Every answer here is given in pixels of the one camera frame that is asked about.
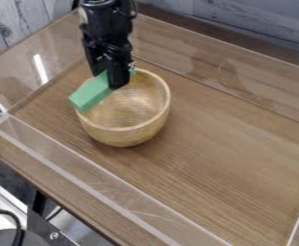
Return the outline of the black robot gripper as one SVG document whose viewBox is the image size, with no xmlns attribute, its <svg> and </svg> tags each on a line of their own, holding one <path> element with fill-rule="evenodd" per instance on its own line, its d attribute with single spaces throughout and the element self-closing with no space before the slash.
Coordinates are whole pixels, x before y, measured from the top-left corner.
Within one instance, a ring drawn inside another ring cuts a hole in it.
<svg viewBox="0 0 299 246">
<path fill-rule="evenodd" d="M 128 36 L 137 16 L 135 0 L 81 0 L 80 16 L 89 70 L 97 76 L 107 64 L 109 89 L 119 89 L 129 82 L 132 45 Z"/>
</svg>

